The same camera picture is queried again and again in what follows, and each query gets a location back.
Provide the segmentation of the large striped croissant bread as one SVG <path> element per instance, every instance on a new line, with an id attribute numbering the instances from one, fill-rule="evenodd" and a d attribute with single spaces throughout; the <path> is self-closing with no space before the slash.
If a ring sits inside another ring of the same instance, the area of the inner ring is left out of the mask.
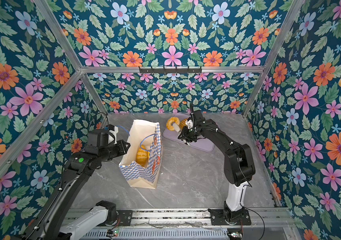
<path id="1" fill-rule="evenodd" d="M 146 149 L 139 148 L 136 154 L 136 163 L 142 167 L 146 167 L 150 158 L 150 152 Z"/>

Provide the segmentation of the blue checkered paper bag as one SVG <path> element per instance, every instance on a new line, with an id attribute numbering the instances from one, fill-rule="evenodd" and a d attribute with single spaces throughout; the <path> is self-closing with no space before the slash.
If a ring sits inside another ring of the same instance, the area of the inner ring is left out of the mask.
<path id="1" fill-rule="evenodd" d="M 163 143 L 159 123 L 134 120 L 129 132 L 128 152 L 119 168 L 130 187 L 155 189 L 163 156 Z"/>

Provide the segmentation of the ring shaped bagel bread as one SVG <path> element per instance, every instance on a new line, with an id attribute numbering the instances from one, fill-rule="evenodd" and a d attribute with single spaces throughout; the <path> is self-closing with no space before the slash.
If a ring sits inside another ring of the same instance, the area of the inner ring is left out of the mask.
<path id="1" fill-rule="evenodd" d="M 177 125 L 180 124 L 179 118 L 177 117 L 171 117 L 168 119 L 167 123 L 166 123 L 166 127 L 169 131 L 174 131 L 174 128 L 172 126 L 172 123 L 176 123 Z"/>

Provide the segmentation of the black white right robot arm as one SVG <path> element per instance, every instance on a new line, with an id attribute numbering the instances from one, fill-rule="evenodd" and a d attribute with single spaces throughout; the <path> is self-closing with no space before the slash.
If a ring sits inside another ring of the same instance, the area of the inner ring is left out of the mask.
<path id="1" fill-rule="evenodd" d="M 237 223 L 245 217 L 244 196 L 256 172 L 249 145 L 232 140 L 213 120 L 204 118 L 200 110 L 195 111 L 193 104 L 190 104 L 190 117 L 186 126 L 182 127 L 177 138 L 185 144 L 208 139 L 222 152 L 223 171 L 229 182 L 222 216 L 229 224 Z"/>

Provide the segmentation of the long ridged baguette bread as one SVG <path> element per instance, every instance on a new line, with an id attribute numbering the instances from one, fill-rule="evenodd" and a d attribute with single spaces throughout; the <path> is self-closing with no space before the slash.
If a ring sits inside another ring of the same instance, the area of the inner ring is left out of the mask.
<path id="1" fill-rule="evenodd" d="M 183 127 L 187 126 L 187 121 L 188 121 L 188 118 L 183 119 L 183 120 L 180 122 L 180 124 L 179 124 L 178 126 L 179 126 L 179 128 L 180 128 L 181 130 L 183 129 Z"/>

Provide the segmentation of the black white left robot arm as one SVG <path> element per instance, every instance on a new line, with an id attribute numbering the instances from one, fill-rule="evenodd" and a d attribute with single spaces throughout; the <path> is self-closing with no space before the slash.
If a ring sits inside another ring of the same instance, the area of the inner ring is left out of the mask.
<path id="1" fill-rule="evenodd" d="M 23 233 L 11 237 L 13 240 L 79 240 L 100 224 L 118 224 L 116 204 L 100 201 L 86 214 L 63 225 L 75 198 L 95 170 L 128 152 L 130 144 L 117 140 L 118 132 L 114 125 L 88 132 L 84 150 L 72 154 L 43 209 Z"/>

